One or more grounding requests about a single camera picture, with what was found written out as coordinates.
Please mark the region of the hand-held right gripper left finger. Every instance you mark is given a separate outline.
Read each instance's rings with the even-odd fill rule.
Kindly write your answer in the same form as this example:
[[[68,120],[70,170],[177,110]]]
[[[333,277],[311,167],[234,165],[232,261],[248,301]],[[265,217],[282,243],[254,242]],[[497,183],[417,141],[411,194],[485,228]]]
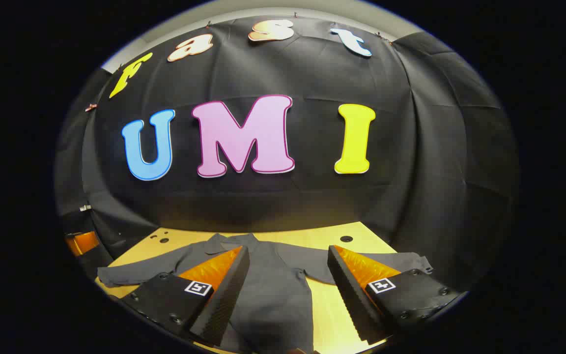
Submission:
[[[249,267],[249,251],[238,246],[179,275],[155,275],[124,298],[124,308],[171,336],[218,346]]]

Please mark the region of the grey button-up shirt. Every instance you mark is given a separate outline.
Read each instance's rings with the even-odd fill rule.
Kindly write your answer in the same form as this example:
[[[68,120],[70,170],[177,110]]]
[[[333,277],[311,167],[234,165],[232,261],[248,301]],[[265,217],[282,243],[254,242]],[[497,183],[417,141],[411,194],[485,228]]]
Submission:
[[[252,234],[215,234],[147,260],[99,267],[97,276],[109,288],[141,284],[162,272],[179,275],[238,246],[249,251],[250,267],[220,349],[239,354],[312,351],[312,294],[307,278],[334,285],[326,250],[261,241]]]

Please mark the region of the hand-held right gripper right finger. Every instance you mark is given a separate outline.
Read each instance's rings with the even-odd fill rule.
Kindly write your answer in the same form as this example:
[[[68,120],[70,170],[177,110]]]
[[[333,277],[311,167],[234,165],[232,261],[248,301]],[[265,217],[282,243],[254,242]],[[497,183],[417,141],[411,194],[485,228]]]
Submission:
[[[360,339],[370,344],[409,338],[460,300],[415,254],[370,256],[332,245],[328,267]]]

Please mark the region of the black backdrop cloth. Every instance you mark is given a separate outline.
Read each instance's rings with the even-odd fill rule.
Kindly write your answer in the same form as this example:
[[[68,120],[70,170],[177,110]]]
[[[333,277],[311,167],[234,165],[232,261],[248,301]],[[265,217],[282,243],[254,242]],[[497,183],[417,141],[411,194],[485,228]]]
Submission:
[[[322,19],[253,42],[269,16],[200,27],[99,69],[56,143],[59,215],[123,255],[154,230],[361,222],[465,291],[494,262],[519,179],[485,80],[424,31],[390,46]],[[90,104],[97,108],[86,112]]]

